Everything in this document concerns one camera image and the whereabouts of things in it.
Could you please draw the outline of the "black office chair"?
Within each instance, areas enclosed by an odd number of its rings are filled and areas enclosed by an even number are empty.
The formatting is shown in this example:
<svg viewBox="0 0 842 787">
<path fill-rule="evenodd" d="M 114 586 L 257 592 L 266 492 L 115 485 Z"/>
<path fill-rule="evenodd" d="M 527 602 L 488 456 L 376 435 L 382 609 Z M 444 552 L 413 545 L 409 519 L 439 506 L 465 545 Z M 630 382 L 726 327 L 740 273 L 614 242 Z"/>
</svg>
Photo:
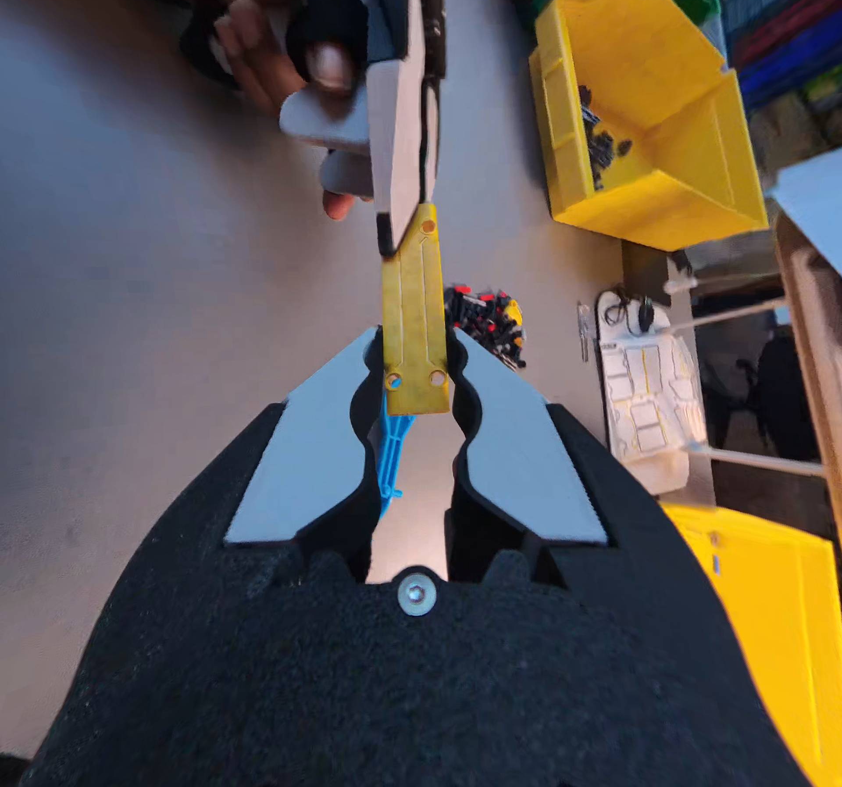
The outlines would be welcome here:
<svg viewBox="0 0 842 787">
<path fill-rule="evenodd" d="M 730 392 L 714 368 L 703 361 L 700 383 L 708 442 L 724 448 L 733 415 L 750 413 L 765 447 L 797 462 L 816 463 L 819 448 L 806 397 L 794 336 L 774 332 L 756 364 L 740 358 L 735 363 L 745 380 L 745 392 Z"/>
</svg>

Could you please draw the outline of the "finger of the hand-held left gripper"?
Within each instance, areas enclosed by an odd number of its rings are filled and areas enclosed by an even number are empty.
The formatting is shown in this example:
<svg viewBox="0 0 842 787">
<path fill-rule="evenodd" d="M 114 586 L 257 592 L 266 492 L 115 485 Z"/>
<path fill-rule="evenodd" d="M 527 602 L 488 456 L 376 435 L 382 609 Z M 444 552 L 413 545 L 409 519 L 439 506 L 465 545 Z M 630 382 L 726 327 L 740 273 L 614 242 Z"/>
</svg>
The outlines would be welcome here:
<svg viewBox="0 0 842 787">
<path fill-rule="evenodd" d="M 423 0 L 368 0 L 367 67 L 350 101 L 307 86 L 285 100 L 279 128 L 331 150 L 325 190 L 373 201 L 378 251 L 393 258 L 421 202 L 421 93 L 427 77 Z"/>
<path fill-rule="evenodd" d="M 439 160 L 439 79 L 425 78 L 421 93 L 421 202 L 433 200 Z"/>
</svg>

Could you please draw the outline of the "instruction booklet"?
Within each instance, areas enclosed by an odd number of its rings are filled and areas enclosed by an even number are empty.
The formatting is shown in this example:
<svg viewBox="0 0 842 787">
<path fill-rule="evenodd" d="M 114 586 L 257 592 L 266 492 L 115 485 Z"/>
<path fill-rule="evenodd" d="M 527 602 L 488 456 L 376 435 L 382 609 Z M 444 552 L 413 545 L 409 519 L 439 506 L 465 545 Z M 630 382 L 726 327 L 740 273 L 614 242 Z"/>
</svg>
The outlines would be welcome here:
<svg viewBox="0 0 842 787">
<path fill-rule="evenodd" d="M 841 149 L 786 167 L 773 199 L 828 264 L 841 273 Z"/>
</svg>

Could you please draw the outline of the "grey desk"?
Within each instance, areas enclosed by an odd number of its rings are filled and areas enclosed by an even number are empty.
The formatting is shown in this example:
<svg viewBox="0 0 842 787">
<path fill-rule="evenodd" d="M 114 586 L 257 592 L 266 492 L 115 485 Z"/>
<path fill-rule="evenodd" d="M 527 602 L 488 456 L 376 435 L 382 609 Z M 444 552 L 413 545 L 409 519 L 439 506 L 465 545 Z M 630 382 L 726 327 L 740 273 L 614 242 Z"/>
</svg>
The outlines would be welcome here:
<svg viewBox="0 0 842 787">
<path fill-rule="evenodd" d="M 447 283 L 524 310 L 521 373 L 605 442 L 578 304 L 621 243 L 553 221 L 508 0 L 447 0 Z M 323 154 L 184 64 L 149 0 L 2 0 L 2 752 L 32 758 L 117 578 L 176 496 L 381 317 L 374 211 L 321 211 Z M 445 575 L 461 433 L 424 417 L 371 577 Z"/>
</svg>

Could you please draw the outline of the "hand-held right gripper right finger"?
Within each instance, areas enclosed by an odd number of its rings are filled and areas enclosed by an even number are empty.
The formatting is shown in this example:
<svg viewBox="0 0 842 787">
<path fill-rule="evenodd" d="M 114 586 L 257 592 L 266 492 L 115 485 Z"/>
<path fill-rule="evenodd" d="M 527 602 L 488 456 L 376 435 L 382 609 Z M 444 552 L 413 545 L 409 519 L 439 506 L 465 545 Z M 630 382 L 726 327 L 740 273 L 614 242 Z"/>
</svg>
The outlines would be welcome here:
<svg viewBox="0 0 842 787">
<path fill-rule="evenodd" d="M 481 582 L 514 551 L 533 582 L 564 582 L 553 552 L 605 547 L 609 536 L 548 400 L 463 330 L 449 331 L 452 414 L 463 443 L 447 511 L 447 574 Z"/>
</svg>

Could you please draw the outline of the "pile of small connector pins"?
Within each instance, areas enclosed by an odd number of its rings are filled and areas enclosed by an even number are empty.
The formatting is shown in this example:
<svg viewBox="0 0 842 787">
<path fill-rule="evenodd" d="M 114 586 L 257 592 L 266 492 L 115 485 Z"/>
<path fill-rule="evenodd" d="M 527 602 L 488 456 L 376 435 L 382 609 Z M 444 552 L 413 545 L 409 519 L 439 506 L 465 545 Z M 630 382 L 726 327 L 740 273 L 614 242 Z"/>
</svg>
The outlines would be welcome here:
<svg viewBox="0 0 842 787">
<path fill-rule="evenodd" d="M 460 329 L 512 371 L 526 368 L 523 314 L 503 290 L 475 292 L 467 285 L 444 289 L 447 329 Z"/>
</svg>

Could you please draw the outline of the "blue brick separator tool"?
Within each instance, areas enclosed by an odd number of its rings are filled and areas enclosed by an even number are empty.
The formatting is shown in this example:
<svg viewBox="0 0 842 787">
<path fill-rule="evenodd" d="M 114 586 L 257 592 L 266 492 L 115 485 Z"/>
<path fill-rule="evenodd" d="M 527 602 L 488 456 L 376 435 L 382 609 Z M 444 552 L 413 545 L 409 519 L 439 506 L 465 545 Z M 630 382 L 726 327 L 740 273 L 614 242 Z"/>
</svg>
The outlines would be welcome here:
<svg viewBox="0 0 842 787">
<path fill-rule="evenodd" d="M 403 492 L 396 485 L 397 476 L 403 455 L 403 446 L 415 419 L 416 416 L 414 415 L 389 415 L 387 397 L 384 393 L 378 419 L 380 440 L 376 456 L 376 474 L 381 497 L 381 519 L 386 515 L 392 501 L 403 497 Z"/>
</svg>

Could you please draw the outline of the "yellow plastic parts bin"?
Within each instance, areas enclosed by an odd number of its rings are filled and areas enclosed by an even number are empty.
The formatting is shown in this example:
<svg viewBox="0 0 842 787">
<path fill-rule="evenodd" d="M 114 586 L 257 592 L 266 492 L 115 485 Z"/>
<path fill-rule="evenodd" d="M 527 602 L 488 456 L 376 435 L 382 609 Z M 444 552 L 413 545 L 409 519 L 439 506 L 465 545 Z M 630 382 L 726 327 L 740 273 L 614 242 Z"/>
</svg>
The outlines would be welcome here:
<svg viewBox="0 0 842 787">
<path fill-rule="evenodd" d="M 715 588 L 755 687 L 813 785 L 841 785 L 841 625 L 828 540 L 725 508 L 661 506 Z"/>
<path fill-rule="evenodd" d="M 529 59 L 553 219 L 672 252 L 768 228 L 736 72 L 672 0 L 552 0 Z M 578 87 L 633 147 L 595 192 Z"/>
</svg>

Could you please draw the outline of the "heap of black brick parts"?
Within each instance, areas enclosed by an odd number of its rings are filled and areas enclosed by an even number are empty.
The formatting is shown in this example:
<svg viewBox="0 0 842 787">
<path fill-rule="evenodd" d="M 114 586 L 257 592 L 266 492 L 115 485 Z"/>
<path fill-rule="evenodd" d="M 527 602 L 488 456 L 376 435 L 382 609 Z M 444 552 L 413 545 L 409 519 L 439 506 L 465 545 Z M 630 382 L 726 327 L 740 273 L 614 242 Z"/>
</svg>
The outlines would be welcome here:
<svg viewBox="0 0 842 787">
<path fill-rule="evenodd" d="M 611 167 L 616 158 L 624 158 L 629 154 L 633 141 L 630 139 L 616 141 L 609 132 L 597 129 L 602 120 L 591 110 L 593 95 L 588 87 L 580 85 L 578 97 L 593 185 L 595 192 L 599 192 L 604 189 L 604 172 Z"/>
</svg>

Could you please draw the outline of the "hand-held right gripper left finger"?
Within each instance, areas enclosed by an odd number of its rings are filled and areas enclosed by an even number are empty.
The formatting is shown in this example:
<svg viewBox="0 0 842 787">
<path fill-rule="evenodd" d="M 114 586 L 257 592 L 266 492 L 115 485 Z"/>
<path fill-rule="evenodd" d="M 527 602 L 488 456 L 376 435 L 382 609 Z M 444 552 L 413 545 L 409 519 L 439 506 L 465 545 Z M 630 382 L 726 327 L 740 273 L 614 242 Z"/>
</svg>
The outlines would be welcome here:
<svg viewBox="0 0 842 787">
<path fill-rule="evenodd" d="M 382 513 L 371 431 L 384 394 L 382 330 L 372 327 L 292 390 L 224 535 L 229 548 L 338 554 L 371 569 Z"/>
</svg>

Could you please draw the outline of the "yellow perforated brick beam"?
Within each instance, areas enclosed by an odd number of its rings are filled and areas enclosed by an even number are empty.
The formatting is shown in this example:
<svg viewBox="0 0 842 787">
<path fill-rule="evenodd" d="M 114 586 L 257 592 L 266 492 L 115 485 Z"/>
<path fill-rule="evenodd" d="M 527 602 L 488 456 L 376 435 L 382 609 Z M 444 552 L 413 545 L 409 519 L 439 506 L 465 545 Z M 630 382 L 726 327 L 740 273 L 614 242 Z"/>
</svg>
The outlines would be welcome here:
<svg viewBox="0 0 842 787">
<path fill-rule="evenodd" d="M 387 413 L 447 413 L 447 332 L 434 204 L 419 205 L 400 249 L 382 263 L 382 304 Z"/>
</svg>

